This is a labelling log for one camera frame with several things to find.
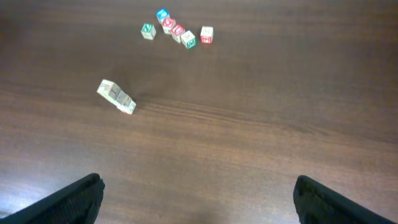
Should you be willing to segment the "plain picture wooden block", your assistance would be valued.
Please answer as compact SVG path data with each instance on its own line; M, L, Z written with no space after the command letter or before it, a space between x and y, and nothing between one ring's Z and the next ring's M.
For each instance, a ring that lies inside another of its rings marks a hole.
M125 100L131 100L131 98L130 98L130 96L128 96L125 92L123 92L121 90L117 97L117 101L116 101L117 106L119 106Z

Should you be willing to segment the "yellow picture wooden block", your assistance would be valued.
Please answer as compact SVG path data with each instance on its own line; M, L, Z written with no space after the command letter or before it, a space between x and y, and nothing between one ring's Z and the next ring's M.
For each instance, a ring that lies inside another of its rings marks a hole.
M119 106L117 106L119 110L129 115L133 114L135 107L136 103L133 100L125 100Z

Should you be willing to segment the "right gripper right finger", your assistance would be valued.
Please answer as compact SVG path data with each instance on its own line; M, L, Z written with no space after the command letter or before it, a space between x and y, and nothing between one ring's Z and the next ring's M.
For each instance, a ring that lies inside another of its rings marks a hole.
M293 200L301 224L395 224L306 175L298 176Z

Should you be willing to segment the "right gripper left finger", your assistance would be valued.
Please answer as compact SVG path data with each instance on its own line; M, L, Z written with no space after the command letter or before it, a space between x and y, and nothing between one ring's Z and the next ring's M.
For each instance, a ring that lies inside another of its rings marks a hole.
M1 223L93 224L99 214L104 188L104 181L99 174L89 174L48 197L1 218Z

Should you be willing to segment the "red picture wooden block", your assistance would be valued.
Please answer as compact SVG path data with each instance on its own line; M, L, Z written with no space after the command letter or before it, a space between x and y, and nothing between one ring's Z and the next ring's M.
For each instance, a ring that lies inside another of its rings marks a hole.
M113 83L114 82L111 82L109 80L102 80L96 92L104 98L109 98L108 97L109 86L112 85Z

